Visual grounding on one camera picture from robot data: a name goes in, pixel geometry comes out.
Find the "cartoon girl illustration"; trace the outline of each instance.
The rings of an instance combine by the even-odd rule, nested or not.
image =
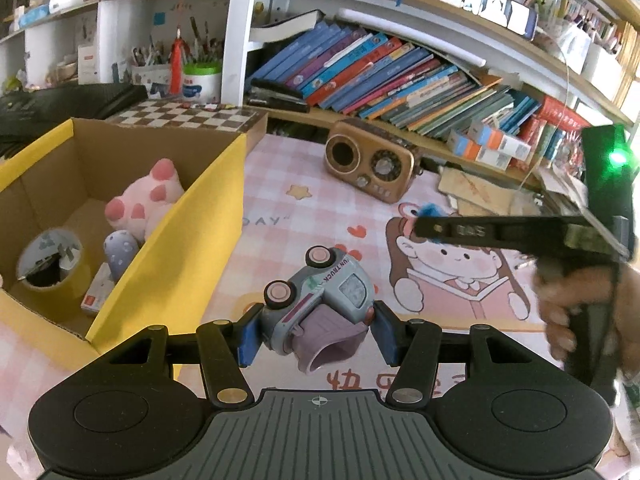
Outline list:
[[[418,206],[399,205],[386,224],[389,282],[411,312],[461,319],[519,319],[530,301],[500,250],[441,244],[413,233]]]

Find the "pink tablecloth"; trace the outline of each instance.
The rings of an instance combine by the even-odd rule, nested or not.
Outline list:
[[[376,295],[403,316],[433,320],[448,330],[488,322],[551,360],[530,290],[532,267],[514,251],[479,251],[412,242],[404,217],[425,203],[450,212],[436,191],[439,177],[418,177],[401,204],[387,205],[327,175],[323,146],[265,137],[248,156],[244,189],[244,229],[203,321],[238,319],[271,280],[287,279],[304,265],[312,245],[340,246],[359,259]],[[262,348],[244,371],[256,394],[262,388],[377,388],[384,396],[394,377],[368,335],[348,362],[313,374],[298,371],[293,355]],[[34,401],[64,378],[64,372],[0,325],[0,426],[21,438]],[[462,365],[441,365],[436,394],[463,380]],[[185,366],[179,380],[204,396],[197,367]],[[612,450],[602,461],[608,479],[625,470]]]

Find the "toy truck wheel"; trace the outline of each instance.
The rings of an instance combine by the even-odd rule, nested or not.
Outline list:
[[[313,246],[306,252],[305,262],[316,269],[331,267],[335,263],[335,251],[322,245]]]
[[[275,280],[264,288],[264,303],[274,310],[288,307],[296,299],[296,286],[291,282]]]

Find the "black keyboard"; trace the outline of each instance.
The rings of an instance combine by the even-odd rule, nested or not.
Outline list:
[[[0,157],[9,158],[69,118],[107,119],[146,99],[127,83],[61,86],[0,98]]]

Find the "packing tape roll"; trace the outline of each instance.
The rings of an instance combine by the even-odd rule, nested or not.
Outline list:
[[[39,261],[57,254],[61,281],[35,286],[23,278]],[[81,314],[80,304],[91,285],[91,267],[78,237],[66,229],[49,229],[39,234],[22,252],[16,268],[19,297],[27,307],[55,322],[62,323]]]

